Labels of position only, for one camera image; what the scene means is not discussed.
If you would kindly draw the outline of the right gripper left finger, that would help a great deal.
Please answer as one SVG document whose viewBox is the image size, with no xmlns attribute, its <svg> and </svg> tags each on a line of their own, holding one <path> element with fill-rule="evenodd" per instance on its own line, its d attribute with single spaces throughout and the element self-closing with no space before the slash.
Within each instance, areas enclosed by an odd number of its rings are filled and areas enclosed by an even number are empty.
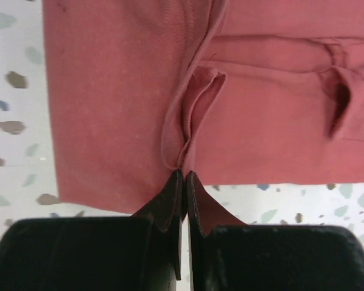
<svg viewBox="0 0 364 291">
<path fill-rule="evenodd" d="M 131 216 L 24 219 L 0 241 L 0 290 L 175 290 L 183 175 Z"/>
</svg>

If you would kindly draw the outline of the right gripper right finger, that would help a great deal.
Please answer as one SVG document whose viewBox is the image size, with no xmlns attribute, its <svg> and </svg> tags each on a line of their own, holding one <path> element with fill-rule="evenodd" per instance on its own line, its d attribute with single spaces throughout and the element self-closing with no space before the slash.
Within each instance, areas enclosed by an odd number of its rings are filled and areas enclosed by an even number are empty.
<svg viewBox="0 0 364 291">
<path fill-rule="evenodd" d="M 248 225 L 185 183 L 192 290 L 364 290 L 364 249 L 338 226 Z"/>
</svg>

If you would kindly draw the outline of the pink t shirt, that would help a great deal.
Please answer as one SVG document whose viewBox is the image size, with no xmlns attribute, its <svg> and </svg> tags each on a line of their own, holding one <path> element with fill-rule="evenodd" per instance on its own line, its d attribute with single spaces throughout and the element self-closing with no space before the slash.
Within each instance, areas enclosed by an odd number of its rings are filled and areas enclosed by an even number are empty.
<svg viewBox="0 0 364 291">
<path fill-rule="evenodd" d="M 44 1 L 58 195 L 364 182 L 364 1 Z"/>
</svg>

